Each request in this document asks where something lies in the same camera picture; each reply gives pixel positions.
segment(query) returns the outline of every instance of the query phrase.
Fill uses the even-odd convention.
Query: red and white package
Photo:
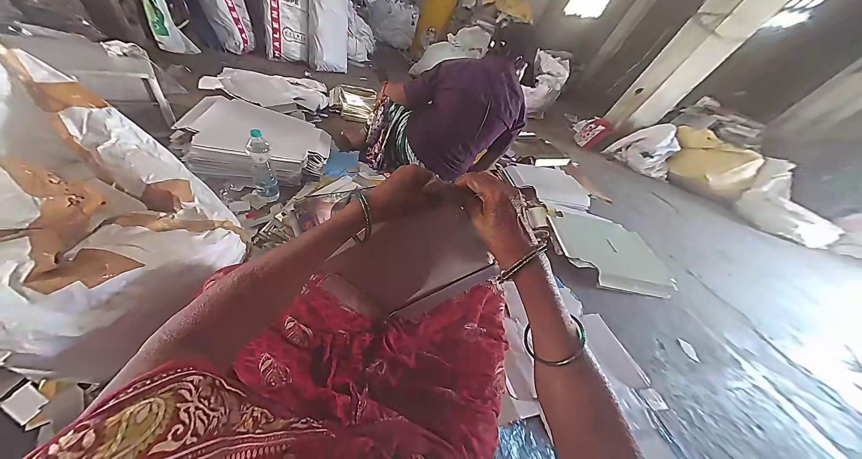
[[[308,0],[263,0],[266,55],[308,61]]]
[[[594,117],[572,126],[575,131],[575,142],[586,149],[595,147],[599,141],[614,134],[614,128],[609,121]]]
[[[252,20],[243,0],[198,0],[221,47],[243,54],[254,49]]]

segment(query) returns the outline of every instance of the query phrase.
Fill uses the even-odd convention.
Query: plastic water bottle
[[[272,149],[257,129],[251,130],[251,137],[246,144],[246,153],[252,157],[252,178],[254,192],[267,203],[278,200],[278,179],[270,167],[269,158]]]

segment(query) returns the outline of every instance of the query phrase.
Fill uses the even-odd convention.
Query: hand
[[[429,190],[435,181],[435,175],[422,167],[399,167],[365,194],[371,207],[372,222],[395,220],[435,206],[440,199]]]
[[[500,266],[509,267],[529,253],[533,238],[519,217],[524,201],[518,190],[487,172],[469,172],[455,186],[471,192],[461,204]]]

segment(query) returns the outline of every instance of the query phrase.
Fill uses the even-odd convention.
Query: concrete pillar
[[[790,0],[706,0],[606,115],[623,133],[655,124]]]

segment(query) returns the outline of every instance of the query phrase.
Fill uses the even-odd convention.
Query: red saree
[[[29,457],[492,457],[501,293],[476,286],[421,321],[374,323],[320,282],[248,343],[235,377],[170,363]]]

